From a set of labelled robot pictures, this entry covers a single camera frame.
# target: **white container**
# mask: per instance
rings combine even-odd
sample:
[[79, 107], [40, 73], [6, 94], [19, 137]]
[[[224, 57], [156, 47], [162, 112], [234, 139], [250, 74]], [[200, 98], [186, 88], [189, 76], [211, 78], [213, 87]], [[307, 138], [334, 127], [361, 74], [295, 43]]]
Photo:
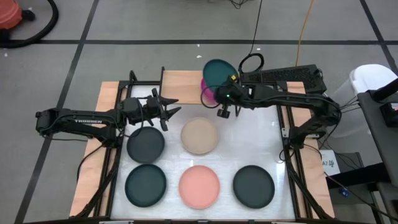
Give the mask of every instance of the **white container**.
[[[331, 96], [335, 102], [343, 106], [350, 100], [356, 100], [358, 93], [363, 93], [368, 90], [377, 90], [386, 86], [397, 78], [397, 75], [389, 68], [382, 65], [362, 65], [355, 68], [350, 74], [347, 81], [342, 84]], [[358, 105], [350, 106], [344, 111], [358, 107]], [[367, 128], [367, 123], [362, 110], [353, 110], [343, 113], [341, 121], [336, 130], [332, 133], [334, 138], [342, 138], [354, 134], [362, 129]]]

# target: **gray floor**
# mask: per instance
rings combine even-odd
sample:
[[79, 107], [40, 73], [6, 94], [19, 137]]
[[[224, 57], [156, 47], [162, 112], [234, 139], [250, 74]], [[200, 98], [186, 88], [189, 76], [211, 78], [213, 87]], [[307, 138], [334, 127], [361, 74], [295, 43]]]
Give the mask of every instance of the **gray floor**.
[[[14, 39], [34, 35], [49, 21], [51, 10], [45, 0], [18, 0], [24, 9], [32, 8], [37, 20], [14, 32]], [[35, 132], [34, 113], [55, 107], [68, 73], [73, 75], [64, 107], [93, 110], [106, 80], [124, 80], [133, 69], [140, 80], [158, 80], [160, 68], [200, 70], [213, 58], [238, 66], [250, 51], [249, 44], [229, 40], [251, 40], [259, 1], [249, 1], [236, 10], [228, 1], [210, 0], [56, 0], [60, 20], [43, 44], [22, 49], [0, 50], [0, 222], [16, 220], [32, 171], [43, 145]], [[257, 40], [254, 46], [266, 59], [265, 69], [294, 66], [296, 44], [273, 40], [297, 40], [310, 0], [263, 0]], [[398, 1], [368, 0], [367, 4], [384, 40], [398, 40]], [[92, 23], [84, 34], [90, 10], [97, 6]], [[221, 40], [202, 44], [204, 40]], [[325, 40], [302, 46], [300, 64], [315, 63], [323, 70], [328, 93], [333, 93], [359, 65], [379, 63], [387, 67], [386, 51], [370, 42], [336, 40], [381, 40], [368, 21], [360, 0], [316, 0], [304, 40]], [[128, 42], [101, 42], [128, 40]], [[190, 40], [146, 42], [138, 40]], [[78, 44], [83, 47], [76, 53]], [[398, 46], [387, 46], [398, 60]], [[76, 58], [74, 69], [72, 60]], [[257, 61], [248, 62], [244, 70]], [[365, 165], [380, 162], [376, 147], [367, 135], [359, 134], [359, 151]], [[51, 142], [43, 169], [26, 213], [25, 222], [67, 218], [75, 191], [76, 169], [82, 158], [83, 142]], [[368, 208], [335, 207], [345, 220], [365, 221]], [[349, 211], [357, 215], [347, 216]]]

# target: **red vacuum cleaner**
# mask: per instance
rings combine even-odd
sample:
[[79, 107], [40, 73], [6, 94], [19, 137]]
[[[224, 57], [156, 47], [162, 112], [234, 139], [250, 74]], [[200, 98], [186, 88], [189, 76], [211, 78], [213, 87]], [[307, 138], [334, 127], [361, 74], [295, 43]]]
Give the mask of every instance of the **red vacuum cleaner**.
[[57, 6], [53, 0], [47, 0], [52, 8], [50, 22], [39, 33], [26, 40], [11, 40], [11, 30], [22, 21], [33, 21], [35, 14], [30, 10], [22, 10], [15, 0], [0, 0], [0, 48], [12, 49], [34, 44], [45, 37], [56, 25], [59, 17]]

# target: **beige plate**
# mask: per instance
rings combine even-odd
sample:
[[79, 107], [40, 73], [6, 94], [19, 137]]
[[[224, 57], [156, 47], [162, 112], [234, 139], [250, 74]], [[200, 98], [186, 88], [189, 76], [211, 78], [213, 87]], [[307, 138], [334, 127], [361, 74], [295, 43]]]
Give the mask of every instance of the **beige plate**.
[[204, 154], [213, 150], [218, 143], [215, 124], [206, 118], [193, 118], [181, 130], [184, 148], [194, 154]]

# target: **white table surface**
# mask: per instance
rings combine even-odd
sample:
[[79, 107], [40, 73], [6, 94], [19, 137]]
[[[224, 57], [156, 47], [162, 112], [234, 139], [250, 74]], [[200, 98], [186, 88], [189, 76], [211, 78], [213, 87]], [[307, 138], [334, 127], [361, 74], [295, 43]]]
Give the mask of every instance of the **white table surface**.
[[[158, 86], [134, 86], [132, 96], [150, 95], [150, 90], [155, 87], [158, 88]], [[114, 192], [112, 219], [295, 219], [285, 164], [281, 163], [278, 157], [282, 150], [282, 140], [275, 106], [256, 110], [242, 109], [237, 118], [234, 108], [231, 107], [229, 119], [217, 117], [217, 109], [207, 109], [202, 105], [178, 106], [182, 109], [167, 123], [168, 131], [161, 131], [159, 119], [153, 119], [154, 127], [160, 130], [165, 138], [165, 149], [154, 162], [166, 175], [167, 189], [164, 196], [148, 208], [139, 208], [129, 202], [124, 191], [124, 184], [129, 173], [140, 164], [129, 157], [126, 150], [127, 138], [125, 138]], [[207, 118], [215, 122], [218, 127], [218, 145], [205, 155], [190, 154], [183, 148], [180, 141], [183, 125], [196, 117]], [[140, 125], [127, 125], [126, 134], [131, 134]], [[182, 173], [195, 165], [212, 168], [217, 173], [221, 184], [218, 200], [211, 207], [203, 210], [186, 206], [178, 194], [178, 182]], [[240, 168], [247, 165], [264, 168], [274, 179], [274, 198], [264, 208], [247, 208], [234, 196], [233, 177]]]

